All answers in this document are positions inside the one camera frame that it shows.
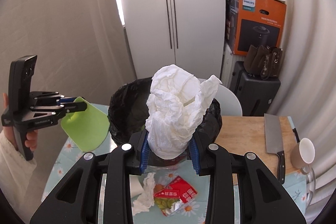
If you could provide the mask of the white knit sleeve forearm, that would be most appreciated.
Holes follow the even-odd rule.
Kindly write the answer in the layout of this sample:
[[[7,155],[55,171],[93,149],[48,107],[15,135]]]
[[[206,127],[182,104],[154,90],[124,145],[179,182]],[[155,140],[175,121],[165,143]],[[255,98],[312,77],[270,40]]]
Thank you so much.
[[[35,159],[26,161],[1,132],[0,151],[1,191],[13,209],[17,210],[23,203],[29,181],[37,167]]]

